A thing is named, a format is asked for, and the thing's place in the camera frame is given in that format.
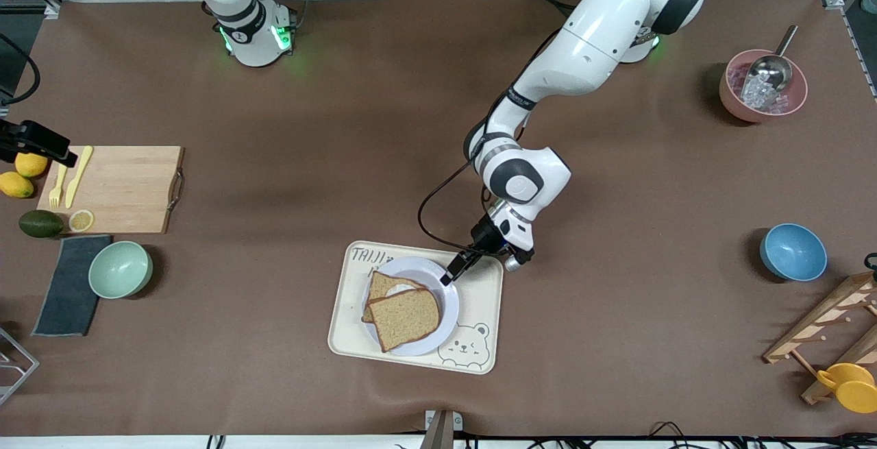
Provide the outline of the dark green avocado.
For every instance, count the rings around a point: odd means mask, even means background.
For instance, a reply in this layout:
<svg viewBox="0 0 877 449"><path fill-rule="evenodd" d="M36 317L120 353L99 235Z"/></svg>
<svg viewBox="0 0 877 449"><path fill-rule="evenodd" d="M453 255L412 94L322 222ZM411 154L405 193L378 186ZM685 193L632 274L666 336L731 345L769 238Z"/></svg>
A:
<svg viewBox="0 0 877 449"><path fill-rule="evenodd" d="M33 239L53 239L66 230L62 218L48 210L31 210L18 219L22 233Z"/></svg>

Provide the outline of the wooden peg rack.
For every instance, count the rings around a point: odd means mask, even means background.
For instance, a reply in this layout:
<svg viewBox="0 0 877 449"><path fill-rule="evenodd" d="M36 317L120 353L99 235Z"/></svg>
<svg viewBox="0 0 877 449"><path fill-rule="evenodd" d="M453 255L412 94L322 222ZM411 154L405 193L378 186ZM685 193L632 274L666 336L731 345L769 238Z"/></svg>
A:
<svg viewBox="0 0 877 449"><path fill-rule="evenodd" d="M786 359L793 359L813 377L817 377L817 368L803 358L798 352L798 347L826 341L824 331L831 326L851 323L851 311L867 311L876 323L865 331L837 361L854 363L859 367L877 367L877 281L871 272L848 276L768 348L761 356L762 361L776 364Z"/></svg>

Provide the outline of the oval yellow lemon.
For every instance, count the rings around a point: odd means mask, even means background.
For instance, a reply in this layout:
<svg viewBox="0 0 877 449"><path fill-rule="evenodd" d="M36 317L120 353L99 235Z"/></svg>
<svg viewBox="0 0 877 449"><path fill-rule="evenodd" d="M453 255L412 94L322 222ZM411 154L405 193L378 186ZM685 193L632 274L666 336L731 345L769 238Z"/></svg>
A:
<svg viewBox="0 0 877 449"><path fill-rule="evenodd" d="M0 192L10 198L27 199L34 194L34 184L15 171L0 173Z"/></svg>

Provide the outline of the wooden cutting board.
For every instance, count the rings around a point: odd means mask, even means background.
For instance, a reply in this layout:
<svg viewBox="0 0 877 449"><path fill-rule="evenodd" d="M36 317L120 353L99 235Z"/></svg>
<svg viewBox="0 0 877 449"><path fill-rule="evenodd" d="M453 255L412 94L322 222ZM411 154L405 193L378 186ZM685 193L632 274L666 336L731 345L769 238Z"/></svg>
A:
<svg viewBox="0 0 877 449"><path fill-rule="evenodd" d="M181 146L94 146L79 180L71 206L66 193L53 208L49 193L58 179L59 165L49 166L37 209L50 210L68 220L88 210L96 220L90 234L164 234L171 211L182 195Z"/></svg>

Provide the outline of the yellow plastic fork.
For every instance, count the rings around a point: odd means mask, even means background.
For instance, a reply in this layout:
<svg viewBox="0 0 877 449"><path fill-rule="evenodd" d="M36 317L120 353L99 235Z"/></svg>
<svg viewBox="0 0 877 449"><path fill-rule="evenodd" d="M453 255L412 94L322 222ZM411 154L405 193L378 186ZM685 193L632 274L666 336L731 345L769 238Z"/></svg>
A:
<svg viewBox="0 0 877 449"><path fill-rule="evenodd" d="M48 206L52 209L60 207L60 199L62 199L62 194L64 192L64 180L66 174L68 174L68 170L68 166L63 164L58 165L58 172L54 180L54 185L48 193Z"/></svg>

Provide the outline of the blue bowl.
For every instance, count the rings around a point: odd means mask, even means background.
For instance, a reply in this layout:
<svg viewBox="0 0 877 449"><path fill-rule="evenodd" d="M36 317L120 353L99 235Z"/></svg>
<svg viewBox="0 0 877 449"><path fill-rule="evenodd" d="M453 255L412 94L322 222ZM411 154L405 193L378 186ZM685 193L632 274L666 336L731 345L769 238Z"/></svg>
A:
<svg viewBox="0 0 877 449"><path fill-rule="evenodd" d="M767 231L759 243L759 256L773 275L798 282L816 280L829 263L827 250L819 236L792 222Z"/></svg>

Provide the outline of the yellow plastic knife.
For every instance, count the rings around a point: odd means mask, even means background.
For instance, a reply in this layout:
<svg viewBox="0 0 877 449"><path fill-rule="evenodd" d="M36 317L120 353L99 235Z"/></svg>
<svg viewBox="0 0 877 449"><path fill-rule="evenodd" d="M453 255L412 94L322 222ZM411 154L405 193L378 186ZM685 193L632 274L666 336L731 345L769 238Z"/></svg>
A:
<svg viewBox="0 0 877 449"><path fill-rule="evenodd" d="M78 161L75 165L75 174L74 178L69 181L68 186L65 190L65 199L64 206L65 208L72 208L74 205L75 194L79 188L79 183L81 183L82 177L84 177L84 172L88 167L88 163L94 154L95 148L92 145L86 145L82 149L81 154L79 155Z"/></svg>

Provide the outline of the plain brown bread slice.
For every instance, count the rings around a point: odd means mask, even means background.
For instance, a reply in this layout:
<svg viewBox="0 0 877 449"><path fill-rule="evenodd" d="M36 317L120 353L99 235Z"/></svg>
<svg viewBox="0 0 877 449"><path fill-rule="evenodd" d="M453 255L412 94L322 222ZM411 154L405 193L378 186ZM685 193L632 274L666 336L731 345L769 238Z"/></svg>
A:
<svg viewBox="0 0 877 449"><path fill-rule="evenodd" d="M384 353L425 339L441 324L441 310L428 289L411 289L373 300L366 311Z"/></svg>

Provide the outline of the clear ice cubes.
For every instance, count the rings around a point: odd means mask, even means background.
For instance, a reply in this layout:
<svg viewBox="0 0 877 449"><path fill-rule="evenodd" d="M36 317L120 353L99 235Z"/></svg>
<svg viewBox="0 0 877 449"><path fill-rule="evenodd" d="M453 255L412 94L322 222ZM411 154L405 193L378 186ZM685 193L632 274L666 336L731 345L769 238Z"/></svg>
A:
<svg viewBox="0 0 877 449"><path fill-rule="evenodd" d="M752 76L749 64L730 68L726 78L732 94L748 108L768 114L784 114L791 106L789 96L771 83L770 74L761 72Z"/></svg>

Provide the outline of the dark grey cloth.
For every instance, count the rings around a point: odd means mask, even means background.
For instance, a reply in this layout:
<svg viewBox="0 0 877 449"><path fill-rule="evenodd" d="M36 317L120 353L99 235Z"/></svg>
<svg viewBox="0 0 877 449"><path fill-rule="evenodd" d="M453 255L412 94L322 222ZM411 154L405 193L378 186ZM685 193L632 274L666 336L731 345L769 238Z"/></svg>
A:
<svg viewBox="0 0 877 449"><path fill-rule="evenodd" d="M99 296L88 272L98 253L112 242L109 234L60 240L58 261L32 336L83 337L88 334Z"/></svg>

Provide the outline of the round yellow lemon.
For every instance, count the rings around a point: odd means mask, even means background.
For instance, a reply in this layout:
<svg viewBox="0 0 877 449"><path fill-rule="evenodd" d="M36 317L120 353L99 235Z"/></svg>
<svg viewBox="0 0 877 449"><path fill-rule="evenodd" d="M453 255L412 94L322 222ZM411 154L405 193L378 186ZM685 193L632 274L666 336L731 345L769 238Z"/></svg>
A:
<svg viewBox="0 0 877 449"><path fill-rule="evenodd" d="M38 154L18 153L14 160L16 172L24 178L35 178L42 175L48 166L46 156Z"/></svg>

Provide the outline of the metal scoop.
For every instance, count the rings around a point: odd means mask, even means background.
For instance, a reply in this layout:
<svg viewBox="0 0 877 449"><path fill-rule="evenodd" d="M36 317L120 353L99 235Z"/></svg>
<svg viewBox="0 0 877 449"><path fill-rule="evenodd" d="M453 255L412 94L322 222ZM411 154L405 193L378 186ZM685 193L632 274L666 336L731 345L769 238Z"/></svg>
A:
<svg viewBox="0 0 877 449"><path fill-rule="evenodd" d="M789 59L785 58L785 52L797 31L798 25L790 25L776 51L761 56L750 65L743 87L746 88L749 84L758 81L770 86L774 92L781 92L787 87L793 79L793 66Z"/></svg>

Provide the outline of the yellow cup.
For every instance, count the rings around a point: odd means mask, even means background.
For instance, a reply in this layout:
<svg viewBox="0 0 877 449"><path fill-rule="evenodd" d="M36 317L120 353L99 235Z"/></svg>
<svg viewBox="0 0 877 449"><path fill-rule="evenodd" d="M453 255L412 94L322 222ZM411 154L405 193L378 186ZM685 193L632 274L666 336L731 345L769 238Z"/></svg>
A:
<svg viewBox="0 0 877 449"><path fill-rule="evenodd" d="M867 368L854 363L837 363L817 371L816 375L843 408L861 414L877 413L877 380Z"/></svg>

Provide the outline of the white round plate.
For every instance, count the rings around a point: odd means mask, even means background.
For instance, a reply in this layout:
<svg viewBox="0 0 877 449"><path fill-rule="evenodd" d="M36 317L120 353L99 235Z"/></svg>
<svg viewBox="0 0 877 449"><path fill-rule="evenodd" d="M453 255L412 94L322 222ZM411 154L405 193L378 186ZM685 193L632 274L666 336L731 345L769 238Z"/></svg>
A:
<svg viewBox="0 0 877 449"><path fill-rule="evenodd" d="M456 327L458 314L460 314L460 299L458 292L453 284L443 286L441 278L445 274L445 269L434 261L422 258L422 256L401 256L381 267L373 269L369 274L369 283L363 295L362 314L367 296L369 295L369 285L371 274L373 271L379 271L388 276L396 278L408 278L422 284L426 289L433 293L441 310L441 324L439 327L425 339L401 345L385 354L395 356L423 356L436 351L445 340L449 339L452 331ZM375 331L375 326L369 323L363 323L369 331L369 334L375 339L379 349L381 346Z"/></svg>

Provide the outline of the metal table edge bracket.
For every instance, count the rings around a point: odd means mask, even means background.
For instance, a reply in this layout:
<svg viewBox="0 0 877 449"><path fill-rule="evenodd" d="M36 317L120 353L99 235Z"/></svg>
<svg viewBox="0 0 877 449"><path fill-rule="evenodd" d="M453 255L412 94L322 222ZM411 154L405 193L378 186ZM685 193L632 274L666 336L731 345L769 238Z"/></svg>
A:
<svg viewBox="0 0 877 449"><path fill-rule="evenodd" d="M456 411L427 411L425 426L420 449L454 449L455 434L463 430L462 415Z"/></svg>

